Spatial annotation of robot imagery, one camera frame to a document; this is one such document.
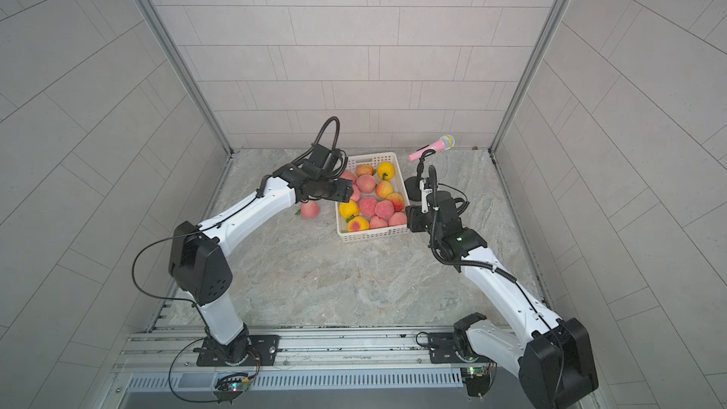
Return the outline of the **pink peach with leaf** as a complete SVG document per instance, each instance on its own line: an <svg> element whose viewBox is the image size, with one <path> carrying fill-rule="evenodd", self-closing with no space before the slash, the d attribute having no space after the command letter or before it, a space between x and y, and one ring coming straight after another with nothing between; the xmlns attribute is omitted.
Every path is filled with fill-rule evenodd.
<svg viewBox="0 0 727 409"><path fill-rule="evenodd" d="M356 180L357 180L357 177L356 177L356 175L355 175L355 174L354 174L353 172L351 172L350 170L345 170L345 171L344 171L344 172L343 172L343 173L341 174L341 178L342 178L342 179L346 179L346 180L349 180L349 181L352 181L352 183L356 184Z"/></svg>

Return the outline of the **red orange peach bottom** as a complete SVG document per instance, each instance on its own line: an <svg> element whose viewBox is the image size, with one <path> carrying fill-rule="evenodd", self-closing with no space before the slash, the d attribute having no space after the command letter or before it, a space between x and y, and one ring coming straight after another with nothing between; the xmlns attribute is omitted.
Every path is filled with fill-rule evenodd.
<svg viewBox="0 0 727 409"><path fill-rule="evenodd" d="M392 204L395 212L401 212L405 208L405 198L397 192L392 192L388 194L385 197L385 200L389 201Z"/></svg>

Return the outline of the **orange wrinkled peach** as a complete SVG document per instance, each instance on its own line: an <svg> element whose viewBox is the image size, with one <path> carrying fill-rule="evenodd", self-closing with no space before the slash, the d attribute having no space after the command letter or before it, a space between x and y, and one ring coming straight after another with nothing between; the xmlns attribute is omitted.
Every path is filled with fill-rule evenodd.
<svg viewBox="0 0 727 409"><path fill-rule="evenodd" d="M374 174L374 168L371 165L367 164L357 165L355 168L355 173L357 177L362 177L364 175L372 176Z"/></svg>

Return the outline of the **dark pink peach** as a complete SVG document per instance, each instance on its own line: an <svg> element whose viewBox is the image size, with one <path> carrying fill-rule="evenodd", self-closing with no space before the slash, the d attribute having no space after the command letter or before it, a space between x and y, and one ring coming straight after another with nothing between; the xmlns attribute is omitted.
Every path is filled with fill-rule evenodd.
<svg viewBox="0 0 727 409"><path fill-rule="evenodd" d="M377 217L388 221L396 213L396 209L391 201L383 200L376 204L374 212Z"/></svg>

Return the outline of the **yellow peach with leaf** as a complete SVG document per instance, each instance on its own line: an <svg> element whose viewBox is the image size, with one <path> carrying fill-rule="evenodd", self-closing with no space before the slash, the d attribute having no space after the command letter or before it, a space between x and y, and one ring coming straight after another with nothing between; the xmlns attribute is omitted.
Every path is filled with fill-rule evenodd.
<svg viewBox="0 0 727 409"><path fill-rule="evenodd" d="M367 218L363 216L356 216L348 222L348 232L362 232L370 229L370 223Z"/></svg>

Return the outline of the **white perforated plastic basket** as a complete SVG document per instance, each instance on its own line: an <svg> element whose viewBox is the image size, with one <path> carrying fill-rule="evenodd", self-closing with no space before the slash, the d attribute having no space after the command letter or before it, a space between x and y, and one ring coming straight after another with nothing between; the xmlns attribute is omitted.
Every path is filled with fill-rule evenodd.
<svg viewBox="0 0 727 409"><path fill-rule="evenodd" d="M407 197L407 191L404 186L404 179L401 176L401 168L399 167L398 159L393 153L393 151L387 151L386 153L371 153L370 155L355 155L348 157L348 164L346 165L346 170L350 170L355 175L355 168L357 165L361 164L367 164L371 165L374 168L374 174L373 176L376 178L377 182L380 183L382 181L380 178L378 178L377 175L377 168L382 162L390 162L394 165L396 168L396 175L389 180L389 182L392 184L394 191L401 194L405 198L405 208L410 205L410 201ZM362 198L365 197L375 197L379 202L383 201L379 197L376 196L375 191L370 194L363 194ZM337 232L339 237L343 242L361 242L362 240L372 240L372 239L378 239L385 236L391 236L391 235L399 235L399 234L407 234L409 233L409 229L406 225L400 225L400 226L389 226L386 228L379 228L379 229L369 229L367 231L362 232L354 232L349 233L348 232L348 223L345 222L345 220L341 217L339 214L339 205L341 203L336 204L336 223L337 223Z"/></svg>

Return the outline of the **orange pink peach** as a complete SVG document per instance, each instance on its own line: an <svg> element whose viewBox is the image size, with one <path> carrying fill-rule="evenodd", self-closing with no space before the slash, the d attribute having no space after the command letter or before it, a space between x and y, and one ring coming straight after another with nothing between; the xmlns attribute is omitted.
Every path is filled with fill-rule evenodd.
<svg viewBox="0 0 727 409"><path fill-rule="evenodd" d="M380 181L380 183L378 183L376 190L375 190L376 196L382 200L386 199L389 195L391 195L394 192L395 191L394 191L392 184L386 180Z"/></svg>

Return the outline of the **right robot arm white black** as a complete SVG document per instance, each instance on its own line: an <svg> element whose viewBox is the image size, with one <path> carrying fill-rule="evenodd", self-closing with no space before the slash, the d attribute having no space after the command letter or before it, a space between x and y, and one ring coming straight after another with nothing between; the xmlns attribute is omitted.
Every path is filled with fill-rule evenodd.
<svg viewBox="0 0 727 409"><path fill-rule="evenodd" d="M467 201L440 189L435 167L419 166L405 185L420 193L420 202L405 210L408 229L428 233L434 258L472 281L511 328L504 331L483 314L460 319L454 324L454 348L461 358L492 359L518 378L536 408L568 408L596 391L594 352L579 320L566 320L544 306L487 242L463 225Z"/></svg>

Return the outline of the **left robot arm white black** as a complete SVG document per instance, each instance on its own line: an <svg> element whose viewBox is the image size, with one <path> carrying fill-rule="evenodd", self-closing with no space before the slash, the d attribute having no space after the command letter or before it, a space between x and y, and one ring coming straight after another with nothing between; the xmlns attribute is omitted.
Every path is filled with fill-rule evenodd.
<svg viewBox="0 0 727 409"><path fill-rule="evenodd" d="M247 326L228 293L233 282L229 255L291 206L350 200L352 181L342 177L348 156L337 148L339 133L340 119L329 117L310 148L263 176L253 193L202 223L180 223L168 238L172 244L168 272L184 294L180 300L190 303L204 321L203 351L218 361L238 365L253 355Z"/></svg>

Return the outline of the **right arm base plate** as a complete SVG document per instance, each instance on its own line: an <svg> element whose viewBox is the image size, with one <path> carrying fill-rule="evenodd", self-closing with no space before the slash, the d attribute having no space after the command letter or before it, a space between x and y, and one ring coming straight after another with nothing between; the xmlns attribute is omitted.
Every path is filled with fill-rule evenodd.
<svg viewBox="0 0 727 409"><path fill-rule="evenodd" d="M465 365L492 363L492 359L487 356L461 351L457 347L454 333L419 333L416 342L429 352L433 364L456 364L465 367Z"/></svg>

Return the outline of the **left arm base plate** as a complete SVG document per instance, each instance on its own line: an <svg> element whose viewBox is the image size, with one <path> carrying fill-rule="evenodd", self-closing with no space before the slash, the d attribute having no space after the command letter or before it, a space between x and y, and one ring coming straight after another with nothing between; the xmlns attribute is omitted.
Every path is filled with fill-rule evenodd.
<svg viewBox="0 0 727 409"><path fill-rule="evenodd" d="M202 346L193 348L193 352L198 354L198 367L272 367L279 342L279 335L252 335L236 339L230 345L220 345L212 337L206 337Z"/></svg>

